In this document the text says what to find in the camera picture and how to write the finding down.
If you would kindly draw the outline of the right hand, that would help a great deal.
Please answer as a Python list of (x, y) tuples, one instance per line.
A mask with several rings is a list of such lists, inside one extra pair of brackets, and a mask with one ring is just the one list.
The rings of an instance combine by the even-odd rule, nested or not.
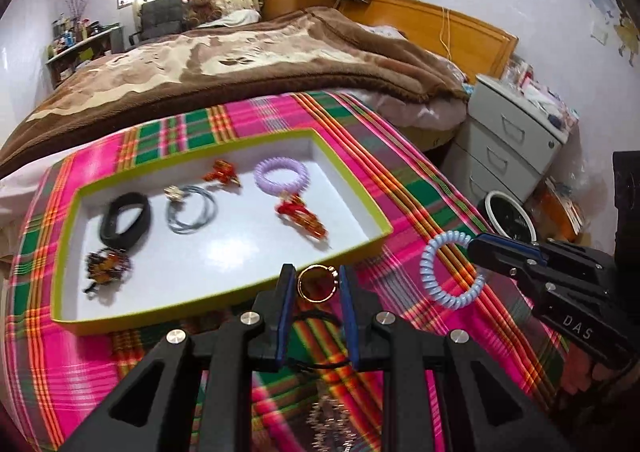
[(639, 382), (639, 362), (612, 370), (575, 345), (570, 345), (563, 365), (559, 394), (576, 396), (591, 392), (612, 399)]

